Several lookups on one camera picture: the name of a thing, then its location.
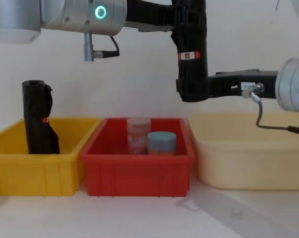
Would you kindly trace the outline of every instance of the plastic storage bin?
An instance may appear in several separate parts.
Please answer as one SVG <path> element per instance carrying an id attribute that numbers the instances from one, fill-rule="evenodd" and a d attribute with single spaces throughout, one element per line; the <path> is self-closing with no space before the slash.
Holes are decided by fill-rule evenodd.
<path id="1" fill-rule="evenodd" d="M 24 121 L 0 133 L 0 195 L 73 195 L 83 178 L 79 152 L 101 119 L 51 119 L 60 155 L 29 155 Z"/>
<path id="2" fill-rule="evenodd" d="M 200 179 L 224 189 L 299 190 L 299 135 L 257 128 L 257 115 L 190 118 Z M 299 114 L 264 113 L 261 123 L 299 126 Z"/>
<path id="3" fill-rule="evenodd" d="M 106 119 L 82 151 L 91 196 L 186 196 L 194 152 L 182 119 L 151 119 L 152 131 L 177 134 L 177 152 L 130 155 L 127 119 Z"/>

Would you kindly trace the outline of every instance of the black bag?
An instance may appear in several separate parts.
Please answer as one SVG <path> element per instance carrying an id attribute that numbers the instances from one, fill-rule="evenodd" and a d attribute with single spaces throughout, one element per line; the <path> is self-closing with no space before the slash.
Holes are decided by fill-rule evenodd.
<path id="1" fill-rule="evenodd" d="M 171 37 L 178 53 L 200 52 L 196 60 L 179 61 L 177 91 L 184 102 L 199 102 L 209 98 L 207 62 L 207 17 L 206 0 L 172 0 L 173 5 L 184 5 L 192 11 L 201 13 L 199 28 L 185 27 L 173 31 Z"/>
<path id="2" fill-rule="evenodd" d="M 51 87 L 43 81 L 22 83 L 24 121 L 30 154 L 60 154 L 58 135 L 50 126 Z"/>

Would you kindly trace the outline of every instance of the white table surface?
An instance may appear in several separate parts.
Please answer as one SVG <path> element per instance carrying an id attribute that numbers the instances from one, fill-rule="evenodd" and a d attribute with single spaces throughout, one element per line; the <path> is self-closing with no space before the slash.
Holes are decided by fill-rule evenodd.
<path id="1" fill-rule="evenodd" d="M 186 198 L 0 197 L 0 238 L 299 238 L 299 192 L 220 191 Z"/>

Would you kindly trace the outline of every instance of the teal led ring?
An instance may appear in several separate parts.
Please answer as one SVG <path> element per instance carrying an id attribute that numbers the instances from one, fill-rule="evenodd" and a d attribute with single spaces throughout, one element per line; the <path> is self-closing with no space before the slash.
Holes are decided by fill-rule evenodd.
<path id="1" fill-rule="evenodd" d="M 104 19 L 106 16 L 106 9 L 104 6 L 98 6 L 95 11 L 96 18 Z"/>

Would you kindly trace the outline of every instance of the red bin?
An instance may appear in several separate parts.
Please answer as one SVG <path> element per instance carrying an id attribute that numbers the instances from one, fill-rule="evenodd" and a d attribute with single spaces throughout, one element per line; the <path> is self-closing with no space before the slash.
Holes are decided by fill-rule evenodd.
<path id="1" fill-rule="evenodd" d="M 177 134 L 176 155 L 130 155 L 127 119 L 105 119 L 81 153 L 90 196 L 182 197 L 194 161 L 183 119 L 151 119 L 152 131 Z"/>

